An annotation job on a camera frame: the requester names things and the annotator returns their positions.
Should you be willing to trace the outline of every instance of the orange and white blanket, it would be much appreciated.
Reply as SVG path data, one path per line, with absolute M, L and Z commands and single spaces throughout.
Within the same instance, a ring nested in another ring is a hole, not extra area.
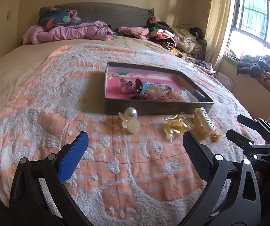
M 170 144 L 159 128 L 162 117 L 140 116 L 139 132 L 123 135 L 119 117 L 103 114 L 108 61 L 175 69 L 196 82 L 215 102 L 209 115 L 222 137 L 213 143 L 194 134 L 214 154 L 231 161 L 243 159 L 242 150 L 225 137 L 230 128 L 262 141 L 256 132 L 238 124 L 237 115 L 249 114 L 235 97 L 178 57 L 113 45 L 63 46 L 15 89 L 0 112 L 0 199 L 8 205 L 20 158 L 44 159 L 86 131 L 88 149 L 64 184 L 88 219 L 94 225 L 177 225 L 205 183 L 182 139 Z M 44 181 L 42 188 L 58 214 Z

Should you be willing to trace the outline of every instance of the pink comforter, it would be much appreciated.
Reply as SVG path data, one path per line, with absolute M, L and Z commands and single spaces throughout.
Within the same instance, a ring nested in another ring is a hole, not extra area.
M 23 45 L 39 44 L 56 40 L 92 39 L 111 40 L 112 35 L 107 35 L 108 25 L 102 21 L 82 23 L 78 27 L 58 26 L 50 31 L 40 25 L 31 26 L 23 36 Z

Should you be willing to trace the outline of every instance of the box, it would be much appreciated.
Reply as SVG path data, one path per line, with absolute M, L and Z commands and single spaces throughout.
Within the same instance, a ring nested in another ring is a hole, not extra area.
M 142 82 L 146 80 L 162 84 L 169 81 L 174 88 L 186 88 L 200 101 L 184 103 L 130 99 L 129 95 L 123 95 L 121 92 L 119 85 L 121 78 L 132 79 L 132 82 L 135 82 L 136 78 L 140 78 Z M 214 104 L 201 88 L 180 71 L 115 62 L 108 62 L 106 67 L 104 96 L 106 115 L 118 115 L 128 107 L 137 109 L 139 115 L 176 115 L 183 111 L 186 114 L 194 114 L 194 110 L 200 107 L 204 107 L 209 112 Z

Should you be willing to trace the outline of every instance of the silver screw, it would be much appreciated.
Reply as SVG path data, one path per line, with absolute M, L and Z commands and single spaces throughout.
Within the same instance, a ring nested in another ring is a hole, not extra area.
M 244 159 L 244 163 L 245 163 L 246 165 L 250 165 L 249 159 Z
M 27 161 L 27 159 L 26 159 L 25 157 L 23 157 L 23 158 L 20 160 L 20 163 L 21 163 L 21 164 L 24 164 L 26 161 Z
M 48 157 L 48 160 L 52 161 L 55 159 L 55 154 L 50 154 L 47 157 Z
M 218 161 L 223 160 L 223 156 L 222 156 L 222 155 L 216 155 L 215 158 L 216 158 Z

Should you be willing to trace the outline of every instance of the gray quilted headboard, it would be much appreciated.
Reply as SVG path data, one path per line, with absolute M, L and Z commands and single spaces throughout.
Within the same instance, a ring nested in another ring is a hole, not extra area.
M 85 22 L 101 20 L 111 25 L 113 31 L 118 27 L 146 27 L 150 16 L 154 16 L 154 9 L 143 9 L 115 3 L 67 3 L 60 4 L 65 9 L 77 10 L 78 16 Z M 40 17 L 49 7 L 40 9 Z

